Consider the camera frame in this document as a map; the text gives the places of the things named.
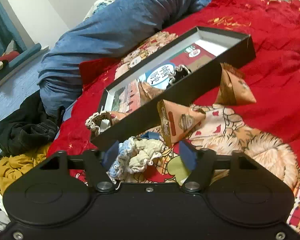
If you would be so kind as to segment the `blue white scrunchie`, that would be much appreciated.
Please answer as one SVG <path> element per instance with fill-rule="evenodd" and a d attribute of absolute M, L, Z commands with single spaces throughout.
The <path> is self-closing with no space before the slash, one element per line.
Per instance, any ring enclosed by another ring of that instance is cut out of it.
<path fill-rule="evenodd" d="M 114 184 L 116 184 L 116 180 L 125 179 L 129 162 L 136 154 L 135 137 L 130 137 L 124 142 L 119 143 L 117 158 L 107 172 Z"/>

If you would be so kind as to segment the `cream scrunchie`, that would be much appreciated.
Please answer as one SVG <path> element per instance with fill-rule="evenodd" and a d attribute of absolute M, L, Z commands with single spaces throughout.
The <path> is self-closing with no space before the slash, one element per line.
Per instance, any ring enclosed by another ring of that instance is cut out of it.
<path fill-rule="evenodd" d="M 129 160 L 127 172 L 130 174 L 143 172 L 147 166 L 153 165 L 154 159 L 162 157 L 167 146 L 158 139 L 134 139 L 133 156 Z"/>

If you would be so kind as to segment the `brown triangular snack packet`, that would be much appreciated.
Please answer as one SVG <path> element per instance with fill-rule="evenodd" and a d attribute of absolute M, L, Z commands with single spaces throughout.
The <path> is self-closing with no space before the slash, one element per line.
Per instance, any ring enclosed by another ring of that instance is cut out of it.
<path fill-rule="evenodd" d="M 166 145 L 172 147 L 185 138 L 191 129 L 206 118 L 202 110 L 195 110 L 167 100 L 157 103 L 161 132 Z"/>
<path fill-rule="evenodd" d="M 244 74 L 228 63 L 221 63 L 221 83 L 215 104 L 235 106 L 256 103 L 256 99 L 244 81 Z"/>

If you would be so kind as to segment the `black scrunchie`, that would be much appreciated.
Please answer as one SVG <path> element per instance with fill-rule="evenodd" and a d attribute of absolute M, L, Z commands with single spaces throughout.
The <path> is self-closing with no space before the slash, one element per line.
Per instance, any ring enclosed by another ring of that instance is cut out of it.
<path fill-rule="evenodd" d="M 180 81 L 182 78 L 186 77 L 187 75 L 191 74 L 190 71 L 187 71 L 186 69 L 182 69 L 181 71 L 175 71 L 175 74 L 169 78 L 168 81 L 168 87 L 171 87 L 173 84 L 175 84 L 176 82 Z"/>

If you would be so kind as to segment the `beige white scrunchie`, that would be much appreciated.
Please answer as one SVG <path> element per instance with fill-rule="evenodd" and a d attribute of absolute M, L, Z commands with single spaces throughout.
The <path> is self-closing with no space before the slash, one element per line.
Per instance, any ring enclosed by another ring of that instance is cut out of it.
<path fill-rule="evenodd" d="M 85 121 L 87 129 L 93 133 L 94 136 L 99 136 L 105 130 L 117 124 L 120 120 L 125 118 L 128 114 L 116 111 L 101 111 L 91 115 Z"/>

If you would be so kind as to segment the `colourful booklet in box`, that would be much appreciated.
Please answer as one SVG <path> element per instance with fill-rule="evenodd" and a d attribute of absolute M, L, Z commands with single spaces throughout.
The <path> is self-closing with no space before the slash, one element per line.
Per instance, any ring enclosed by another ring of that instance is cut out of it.
<path fill-rule="evenodd" d="M 171 86 L 177 73 L 186 75 L 208 63 L 223 50 L 217 44 L 197 40 L 187 46 L 174 46 L 144 64 L 127 78 L 107 89 L 104 110 L 130 113 L 145 104 L 141 98 L 147 88 L 157 93 Z"/>

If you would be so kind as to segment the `black shallow cardboard box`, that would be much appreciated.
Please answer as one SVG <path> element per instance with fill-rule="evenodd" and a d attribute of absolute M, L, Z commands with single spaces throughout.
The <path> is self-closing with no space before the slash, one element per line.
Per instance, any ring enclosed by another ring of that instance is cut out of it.
<path fill-rule="evenodd" d="M 126 116 L 90 141 L 99 150 L 160 124 L 158 101 L 188 106 L 219 86 L 223 63 L 241 68 L 255 58 L 249 34 L 197 26 L 141 60 L 105 88 L 98 109 Z"/>

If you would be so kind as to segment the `black clothing pile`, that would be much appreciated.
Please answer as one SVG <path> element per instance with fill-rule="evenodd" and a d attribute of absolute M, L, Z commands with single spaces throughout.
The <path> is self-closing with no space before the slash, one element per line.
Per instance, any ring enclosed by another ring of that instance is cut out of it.
<path fill-rule="evenodd" d="M 0 121 L 0 149 L 9 155 L 35 150 L 54 140 L 61 126 L 65 107 L 49 116 L 36 91 L 28 96 L 9 116 Z"/>

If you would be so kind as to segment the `mustard yellow garment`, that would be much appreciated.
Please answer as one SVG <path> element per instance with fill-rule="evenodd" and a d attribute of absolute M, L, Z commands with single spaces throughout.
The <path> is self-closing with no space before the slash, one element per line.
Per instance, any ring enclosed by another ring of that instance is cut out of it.
<path fill-rule="evenodd" d="M 17 179 L 46 159 L 51 143 L 27 153 L 0 159 L 0 194 Z"/>

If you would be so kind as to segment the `blue duvet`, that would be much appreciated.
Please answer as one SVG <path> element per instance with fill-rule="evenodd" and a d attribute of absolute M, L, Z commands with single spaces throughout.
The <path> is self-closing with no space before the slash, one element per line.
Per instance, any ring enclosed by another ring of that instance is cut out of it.
<path fill-rule="evenodd" d="M 103 57 L 122 57 L 143 40 L 211 0 L 115 0 L 63 34 L 43 56 L 38 86 L 44 109 L 56 116 L 82 92 L 79 64 Z"/>

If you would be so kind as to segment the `cartoon patterned pillow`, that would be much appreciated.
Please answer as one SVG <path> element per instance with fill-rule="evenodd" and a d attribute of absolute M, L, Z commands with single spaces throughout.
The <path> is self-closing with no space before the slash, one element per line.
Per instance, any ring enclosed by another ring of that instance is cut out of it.
<path fill-rule="evenodd" d="M 90 18 L 95 11 L 97 10 L 101 10 L 104 7 L 108 6 L 109 4 L 113 3 L 114 0 L 97 0 L 89 9 L 89 11 L 87 12 L 86 16 L 84 17 L 84 21 L 87 20 L 88 18 Z"/>

